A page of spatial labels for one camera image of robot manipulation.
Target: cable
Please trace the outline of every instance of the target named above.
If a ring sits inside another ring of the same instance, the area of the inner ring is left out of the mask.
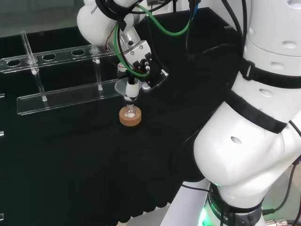
[[[149,33],[150,33],[150,45],[151,45],[151,48],[152,48],[152,52],[157,60],[157,62],[160,64],[160,66],[163,68],[163,70],[165,70],[166,72],[169,71],[167,66],[162,63],[160,60],[159,60],[159,57],[156,53],[156,50],[155,50],[155,45],[154,45],[154,40],[153,40],[153,36],[152,36],[152,32],[151,32],[151,25],[150,25],[150,22],[149,22],[149,19],[148,17],[145,17],[146,19],[146,22],[147,22],[147,25],[148,25],[148,28],[149,28]]]
[[[173,11],[174,11],[174,14],[176,14],[176,12],[177,12],[177,0],[173,0]]]
[[[189,27],[188,27],[187,35],[186,35],[186,52],[187,52],[187,55],[188,55],[188,59],[190,59],[189,48],[188,48],[189,31],[190,31],[190,28],[191,28],[191,26],[192,26],[193,18],[194,18],[194,16],[195,16],[196,13],[197,13],[197,9],[198,9],[198,5],[196,5],[196,1],[194,0],[194,1],[193,1],[193,6],[190,6],[190,20],[189,20]]]
[[[161,8],[163,8],[164,6],[168,5],[170,2],[172,2],[172,0],[166,0],[166,1],[165,1],[163,4],[161,4],[160,6],[155,7],[155,8],[153,8],[152,10],[150,10],[150,12],[154,12],[154,11],[156,11],[156,10],[158,10],[158,9],[161,9]],[[145,14],[145,12],[136,12],[136,11],[132,11],[131,13],[132,13],[132,14]]]
[[[288,225],[293,225],[295,220],[286,220]],[[301,221],[297,221],[295,225],[301,226]]]
[[[286,191],[286,194],[285,194],[285,197],[284,197],[284,200],[282,201],[282,203],[280,204],[280,206],[278,206],[277,208],[275,209],[267,209],[267,210],[263,210],[262,211],[262,214],[265,216],[265,215],[268,215],[268,214],[271,214],[271,213],[275,213],[276,211],[280,210],[284,204],[286,203],[287,201],[287,198],[288,198],[288,195],[290,194],[290,191],[291,191],[291,186],[292,186],[292,181],[293,181],[293,174],[295,172],[295,169],[298,165],[298,163],[295,163],[293,165],[293,168],[292,168],[292,171],[291,171],[291,175],[290,175],[290,179],[288,181],[288,186],[287,186],[287,191]]]
[[[295,123],[293,123],[292,121],[289,121],[289,123],[292,125],[292,127],[296,130],[296,132],[301,137],[301,131],[298,129],[298,127],[295,125]]]
[[[149,17],[154,21],[154,23],[157,25],[157,27],[167,35],[179,36],[179,35],[183,34],[184,32],[186,32],[189,27],[190,23],[188,22],[186,27],[183,30],[181,30],[179,32],[169,32],[158,22],[158,20],[156,20],[156,18],[146,8],[144,8],[143,6],[140,6],[140,5],[138,5],[137,7],[142,9],[147,15],[149,15]],[[119,58],[121,63],[129,70],[129,72],[131,72],[138,78],[145,78],[150,75],[150,74],[140,74],[140,73],[135,72],[134,70],[132,70],[133,67],[131,68],[129,66],[129,63],[126,62],[126,58],[124,56],[124,53],[122,52],[122,48],[121,48],[121,44],[120,44],[120,26],[118,25],[118,23],[116,23],[115,28],[114,28],[114,48],[115,48],[117,57]]]
[[[187,186],[187,185],[182,185],[182,187],[186,187],[186,188],[189,188],[189,189],[192,189],[192,190],[197,190],[197,191],[208,192],[208,193],[212,194],[212,196],[214,196],[216,199],[218,199],[219,201],[221,201],[223,204],[225,204],[228,207],[228,209],[229,209],[229,205],[222,198],[220,198],[219,196],[217,196],[216,194],[214,194],[212,191],[209,191],[209,190],[203,189],[203,188],[190,187],[190,186]],[[224,210],[221,208],[221,224],[220,224],[220,226],[223,225],[223,218],[224,218],[223,217],[223,212],[224,212]]]
[[[300,206],[299,206],[299,211],[298,211],[298,214],[297,214],[297,217],[296,217],[296,220],[293,222],[293,226],[296,226],[297,225],[297,223],[298,223],[298,220],[299,220],[299,218],[300,218],[300,216],[301,216],[301,197],[300,197]]]
[[[186,27],[185,27],[183,30],[181,30],[181,31],[179,31],[179,32],[169,32],[169,31],[167,31],[167,30],[159,23],[159,21],[158,21],[158,20],[150,13],[150,11],[148,11],[146,8],[144,8],[143,6],[140,6],[140,5],[137,5],[136,7],[139,8],[139,9],[142,9],[147,15],[149,15],[150,18],[153,20],[153,22],[155,22],[155,24],[157,25],[157,27],[158,27],[161,31],[163,31],[165,34],[167,34],[167,35],[170,35],[170,36],[179,36],[179,35],[185,33],[185,32],[188,30],[188,27],[189,27],[189,24],[190,24],[189,22],[187,23]]]
[[[237,20],[237,17],[236,17],[236,15],[235,15],[235,13],[233,12],[231,6],[230,6],[229,3],[227,2],[227,0],[222,0],[222,3],[224,4],[226,10],[229,12],[229,14],[230,14],[230,16],[231,16],[231,18],[232,18],[232,20],[233,20],[233,22],[234,22],[234,25],[235,25],[235,27],[236,27],[236,29],[237,29],[237,32],[238,32],[239,36],[240,36],[241,46],[242,46],[242,42],[243,42],[243,33],[242,33],[242,31],[241,31],[241,27],[240,27],[239,21]]]
[[[243,46],[242,46],[242,50],[244,51],[245,48],[245,44],[246,44],[246,33],[247,33],[247,29],[248,29],[248,12],[246,9],[246,0],[241,0],[241,3],[243,5],[243,18],[244,18],[244,33],[243,33]]]
[[[118,59],[121,61],[121,63],[128,69],[129,72],[131,72],[133,75],[136,75],[138,78],[145,78],[147,77],[149,74],[140,74],[135,72],[134,70],[132,70],[132,68],[129,67],[129,65],[125,62],[125,56],[124,53],[122,52],[122,48],[121,48],[121,44],[120,44],[120,27],[118,26],[118,23],[115,24],[115,28],[114,28],[114,48],[115,48],[115,52],[116,55],[118,57]]]

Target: test tube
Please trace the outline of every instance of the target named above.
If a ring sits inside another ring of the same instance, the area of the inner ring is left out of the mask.
[[[34,75],[34,78],[36,80],[36,84],[38,86],[39,92],[42,96],[42,100],[43,101],[47,101],[46,95],[45,95],[45,91],[44,91],[44,87],[40,78],[40,74],[39,74],[39,67],[37,67],[37,59],[34,58],[33,54],[32,54],[32,49],[30,48],[30,44],[29,41],[27,39],[27,35],[25,31],[21,31],[21,38],[22,38],[22,42],[26,51],[26,54],[28,56],[27,59],[27,63],[29,63],[29,65],[31,66],[31,71],[32,74]]]
[[[90,53],[92,54],[97,54],[99,53],[99,48],[96,45],[91,45],[91,49],[90,49]],[[98,84],[98,90],[102,91],[103,89],[103,83],[102,83],[102,77],[100,74],[100,60],[99,57],[93,57],[92,58],[93,62],[94,62],[94,70],[95,70],[95,74],[96,74],[96,79],[97,79],[97,84]]]

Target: rack hole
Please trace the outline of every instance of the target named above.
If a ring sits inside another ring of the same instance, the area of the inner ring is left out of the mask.
[[[6,63],[9,67],[17,67],[21,63],[21,60],[10,60]]]
[[[242,143],[241,143],[241,140],[238,139],[237,137],[231,137],[231,140],[232,140],[235,144],[239,144],[239,145],[242,144]]]
[[[44,55],[42,58],[45,61],[50,61],[50,60],[54,60],[56,58],[56,55],[55,54],[47,54],[47,55]]]
[[[79,56],[83,55],[84,53],[85,53],[85,51],[82,49],[72,51],[72,55],[74,55],[76,57],[79,57]]]

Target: black tablecloth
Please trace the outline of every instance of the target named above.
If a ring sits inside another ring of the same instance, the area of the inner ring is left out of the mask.
[[[189,14],[158,16],[170,31],[182,29]],[[116,225],[171,202],[182,181],[202,178],[193,158],[193,139],[184,144],[223,101],[238,71],[234,48],[201,52],[237,43],[233,29],[210,9],[200,9],[190,30],[188,62],[185,35],[168,37],[153,23],[158,56],[170,68],[168,80],[141,93],[138,128],[120,125],[122,97],[32,115],[16,114],[16,98],[37,93],[29,71],[0,74],[0,226]],[[149,41],[146,21],[136,26]],[[29,35],[33,52],[85,45],[78,29]],[[20,37],[0,39],[0,58],[24,54]],[[46,91],[95,81],[91,61],[40,69]],[[104,80],[116,68],[102,61]]]

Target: test tube rack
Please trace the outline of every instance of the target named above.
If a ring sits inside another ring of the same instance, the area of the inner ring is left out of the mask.
[[[109,81],[102,81],[101,79],[100,59],[113,56],[114,53],[110,49],[105,51],[103,47],[87,45],[34,54],[26,32],[21,31],[20,35],[26,55],[1,59],[0,72],[17,73],[23,70],[31,70],[39,93],[17,98],[18,115],[32,114],[120,95],[115,90],[117,79]],[[44,91],[39,68],[89,59],[92,59],[94,62],[96,83],[48,92]]]

